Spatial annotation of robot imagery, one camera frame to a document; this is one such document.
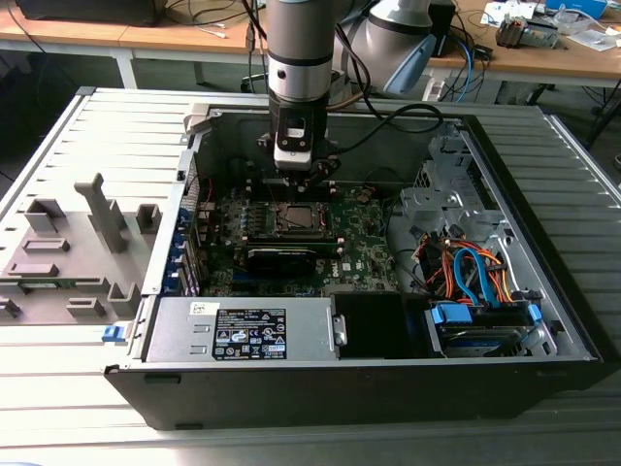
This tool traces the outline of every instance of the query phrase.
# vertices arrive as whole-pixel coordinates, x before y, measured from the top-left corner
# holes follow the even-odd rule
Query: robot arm
[[[283,172],[308,172],[324,151],[335,26],[366,3],[268,1],[274,161]]]
[[[420,53],[421,38],[434,38],[428,35],[429,0],[267,3],[274,161],[290,185],[300,187],[308,184],[308,179],[316,180],[316,174],[309,174],[313,162],[327,157],[325,133],[332,69],[335,64],[342,67],[340,62],[348,66],[344,52],[335,63],[335,26],[370,3],[373,6],[368,15],[354,17],[345,25],[349,40],[357,54],[372,64],[375,85],[381,82],[382,89],[403,93],[418,80],[435,44],[435,39],[426,42],[425,53]]]

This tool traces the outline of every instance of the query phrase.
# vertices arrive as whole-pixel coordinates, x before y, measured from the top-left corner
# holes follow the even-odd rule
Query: motherboard
[[[394,291],[383,204],[362,186],[322,201],[256,200],[233,190],[205,205],[204,296],[329,296]]]

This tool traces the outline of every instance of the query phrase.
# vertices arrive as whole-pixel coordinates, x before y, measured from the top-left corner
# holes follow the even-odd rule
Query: power supply label
[[[284,309],[218,309],[212,356],[218,361],[286,359]]]

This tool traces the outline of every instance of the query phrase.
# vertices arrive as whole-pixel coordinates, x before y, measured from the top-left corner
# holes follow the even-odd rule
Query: aluminum extrusion table
[[[100,171],[133,212],[163,207],[185,146],[189,103],[259,96],[97,89],[78,95],[0,202],[0,266],[33,194],[86,209],[71,190]],[[387,110],[398,103],[378,101]],[[621,194],[553,116],[531,107],[450,106],[476,115],[594,310],[621,347]],[[585,263],[581,253],[600,260]],[[0,461],[56,464],[612,464],[621,461],[621,375],[512,420],[158,432],[101,376],[103,325],[0,327]]]

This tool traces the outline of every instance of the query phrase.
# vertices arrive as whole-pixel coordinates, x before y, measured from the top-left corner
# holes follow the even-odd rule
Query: blue cable
[[[481,290],[483,291],[483,297],[485,301],[487,301],[492,308],[499,308],[500,303],[498,299],[496,299],[496,295],[494,294],[494,289],[489,285],[487,281],[487,270],[485,269],[485,261],[483,258],[478,255],[478,252],[471,248],[464,248],[459,250],[455,254],[455,261],[453,262],[453,270],[455,272],[455,282],[457,282],[457,286],[459,286],[466,295],[472,299],[473,304],[478,306],[478,299],[476,299],[476,295],[464,284],[464,280],[462,279],[462,257],[464,254],[470,254],[474,258],[474,262],[476,263],[476,268],[478,269],[478,280],[481,283]]]
[[[464,98],[464,95],[466,95],[466,91],[468,90],[468,87],[470,86],[470,80],[473,76],[473,58],[470,55],[470,51],[468,50],[468,46],[466,46],[466,44],[464,44],[462,41],[457,41],[459,43],[460,46],[462,46],[462,49],[464,49],[464,52],[466,53],[466,58],[468,59],[468,76],[466,77],[466,84],[464,85],[464,89],[462,90],[461,95],[457,98],[457,102],[461,102],[462,99]]]

